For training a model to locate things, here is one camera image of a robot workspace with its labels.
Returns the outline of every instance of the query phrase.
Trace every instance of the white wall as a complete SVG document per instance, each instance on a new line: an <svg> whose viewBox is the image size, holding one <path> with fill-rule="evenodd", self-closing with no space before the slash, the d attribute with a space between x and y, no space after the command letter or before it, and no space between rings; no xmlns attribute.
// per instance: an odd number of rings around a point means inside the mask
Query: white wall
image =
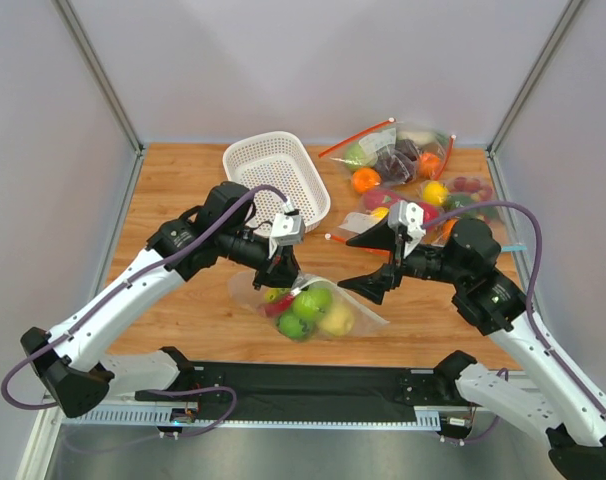
<svg viewBox="0 0 606 480"><path fill-rule="evenodd" d="M487 143L566 0L73 0L144 141L389 116Z"/></svg>
<svg viewBox="0 0 606 480"><path fill-rule="evenodd" d="M606 0L586 2L499 164L543 225L546 323L606 391Z"/></svg>
<svg viewBox="0 0 606 480"><path fill-rule="evenodd" d="M52 3L0 0L0 382L25 330L91 294L132 161ZM28 369L12 391L34 402L44 389ZM0 479L33 419L0 395Z"/></svg>

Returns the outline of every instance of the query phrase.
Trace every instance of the orange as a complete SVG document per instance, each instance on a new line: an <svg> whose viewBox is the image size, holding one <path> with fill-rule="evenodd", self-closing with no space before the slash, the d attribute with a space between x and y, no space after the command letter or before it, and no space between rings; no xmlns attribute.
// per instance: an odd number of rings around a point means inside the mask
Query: orange
<svg viewBox="0 0 606 480"><path fill-rule="evenodd" d="M441 159L433 153L425 152L419 156L419 175L432 178L439 171Z"/></svg>
<svg viewBox="0 0 606 480"><path fill-rule="evenodd" d="M443 237L443 242L447 242L450 239L452 229L454 228L454 224L457 222L457 220L458 218L450 218L441 227L441 235Z"/></svg>
<svg viewBox="0 0 606 480"><path fill-rule="evenodd" d="M381 176L373 168L359 168L352 174L352 186L356 193L363 195L381 184Z"/></svg>

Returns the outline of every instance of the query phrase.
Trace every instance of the metal floor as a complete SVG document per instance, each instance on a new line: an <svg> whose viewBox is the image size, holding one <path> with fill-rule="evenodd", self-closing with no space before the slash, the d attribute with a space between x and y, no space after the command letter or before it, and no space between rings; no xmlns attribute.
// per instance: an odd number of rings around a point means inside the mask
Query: metal floor
<svg viewBox="0 0 606 480"><path fill-rule="evenodd" d="M479 429L491 418L477 415ZM525 473L511 429L503 424L484 442L463 448L440 443L432 432L257 428L220 428L178 441L154 439L101 455L73 453L61 441L66 436L76 448L100 449L154 431L63 426L46 478L534 480ZM542 478L556 477L537 476Z"/></svg>

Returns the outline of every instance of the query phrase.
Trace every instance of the green apple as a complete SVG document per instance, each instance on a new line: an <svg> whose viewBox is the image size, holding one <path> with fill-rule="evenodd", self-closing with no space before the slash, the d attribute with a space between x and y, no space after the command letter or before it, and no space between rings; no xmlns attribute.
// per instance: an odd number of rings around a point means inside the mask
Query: green apple
<svg viewBox="0 0 606 480"><path fill-rule="evenodd" d="M363 147L358 142L355 142L345 150L343 160L347 168L352 172L356 172L361 167L372 167L376 163L376 154L366 154L363 151Z"/></svg>
<svg viewBox="0 0 606 480"><path fill-rule="evenodd" d="M307 322L318 320L332 304L332 292L325 287L299 293L292 303L292 312Z"/></svg>
<svg viewBox="0 0 606 480"><path fill-rule="evenodd" d="M285 312L276 320L279 332L292 340L305 340L314 333L314 323L300 319L292 312Z"/></svg>
<svg viewBox="0 0 606 480"><path fill-rule="evenodd" d="M350 333L355 322L354 314L347 305L335 303L323 318L316 323L316 327L334 337L342 337Z"/></svg>

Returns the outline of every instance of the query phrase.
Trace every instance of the black mount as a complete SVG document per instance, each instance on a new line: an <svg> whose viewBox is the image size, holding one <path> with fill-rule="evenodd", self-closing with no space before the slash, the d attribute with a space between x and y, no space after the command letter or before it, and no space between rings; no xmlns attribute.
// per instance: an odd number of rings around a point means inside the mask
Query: black mount
<svg viewBox="0 0 606 480"><path fill-rule="evenodd" d="M443 247L418 245L402 257L411 240L403 226L389 227L387 218L348 240L351 247L388 250L390 257L376 272L341 280L340 287L381 304L385 293L397 288L403 277L454 285L452 303L459 314L483 335L511 330L511 322L525 311L521 289L496 268L501 246L483 221L462 218Z"/></svg>

